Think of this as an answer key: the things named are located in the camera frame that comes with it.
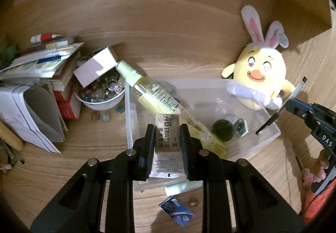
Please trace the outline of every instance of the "green bottle cap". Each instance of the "green bottle cap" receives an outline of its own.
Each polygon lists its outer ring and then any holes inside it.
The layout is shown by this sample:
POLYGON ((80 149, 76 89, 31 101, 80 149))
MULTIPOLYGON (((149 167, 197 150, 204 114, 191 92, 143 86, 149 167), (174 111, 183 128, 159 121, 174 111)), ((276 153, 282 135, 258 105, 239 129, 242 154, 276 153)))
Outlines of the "green bottle cap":
POLYGON ((126 79, 127 83, 133 87, 135 83, 142 78, 136 70, 134 70, 127 62, 119 61, 115 66, 116 70, 126 79))

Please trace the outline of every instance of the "pink inner ear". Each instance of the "pink inner ear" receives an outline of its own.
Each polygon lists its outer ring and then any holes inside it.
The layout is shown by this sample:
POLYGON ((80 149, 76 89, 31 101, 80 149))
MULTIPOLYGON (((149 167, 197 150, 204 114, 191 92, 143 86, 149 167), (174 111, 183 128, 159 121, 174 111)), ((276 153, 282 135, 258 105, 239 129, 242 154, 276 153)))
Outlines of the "pink inner ear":
POLYGON ((252 31, 255 33, 256 37, 257 37, 257 42, 264 42, 263 37, 261 36, 259 29, 257 27, 257 24, 255 23, 255 20, 250 18, 250 26, 252 28, 252 31))
POLYGON ((273 33, 273 37, 271 38, 271 40, 268 43, 268 47, 273 47, 275 48, 279 43, 277 40, 277 32, 279 31, 279 29, 275 29, 274 33, 273 33))

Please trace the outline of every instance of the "white bowl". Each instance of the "white bowl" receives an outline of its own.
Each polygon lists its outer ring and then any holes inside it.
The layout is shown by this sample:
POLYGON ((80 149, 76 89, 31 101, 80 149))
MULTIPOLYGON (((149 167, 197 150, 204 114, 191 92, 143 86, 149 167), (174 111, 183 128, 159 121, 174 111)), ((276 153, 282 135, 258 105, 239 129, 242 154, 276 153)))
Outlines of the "white bowl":
POLYGON ((94 109, 96 111, 105 111, 107 109, 111 109, 111 108, 117 106, 118 103, 123 98, 124 94, 125 94, 125 89, 120 94, 118 94, 117 96, 115 96, 112 99, 109 99, 109 100, 106 100, 106 101, 103 101, 103 102, 96 102, 96 103, 91 103, 91 102, 84 101, 83 99, 81 99, 79 97, 79 95, 77 93, 75 93, 75 96, 81 102, 83 102, 85 106, 89 107, 90 109, 94 109))

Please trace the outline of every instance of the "stack of books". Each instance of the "stack of books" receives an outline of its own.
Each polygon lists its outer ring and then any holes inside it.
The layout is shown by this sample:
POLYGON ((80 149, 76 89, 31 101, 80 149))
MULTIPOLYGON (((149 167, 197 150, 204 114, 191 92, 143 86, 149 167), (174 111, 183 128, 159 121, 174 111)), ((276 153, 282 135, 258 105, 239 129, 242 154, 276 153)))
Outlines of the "stack of books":
POLYGON ((55 97, 63 119, 78 119, 81 102, 72 90, 72 77, 81 56, 77 50, 83 44, 76 43, 75 37, 57 37, 35 44, 20 51, 18 57, 0 68, 0 80, 17 81, 17 84, 22 84, 22 80, 44 80, 51 84, 50 93, 55 97))

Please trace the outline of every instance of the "plush toy eye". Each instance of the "plush toy eye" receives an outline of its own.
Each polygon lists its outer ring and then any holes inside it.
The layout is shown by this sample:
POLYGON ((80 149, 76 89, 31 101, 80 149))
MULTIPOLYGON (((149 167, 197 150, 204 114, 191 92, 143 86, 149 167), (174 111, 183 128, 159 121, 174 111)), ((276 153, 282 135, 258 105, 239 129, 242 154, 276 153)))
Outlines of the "plush toy eye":
POLYGON ((252 68, 254 66, 254 63, 255 63, 254 57, 250 57, 247 62, 249 64, 249 67, 252 68))
POLYGON ((271 69, 271 64, 268 61, 264 62, 263 68, 264 68, 264 72, 268 72, 271 69))

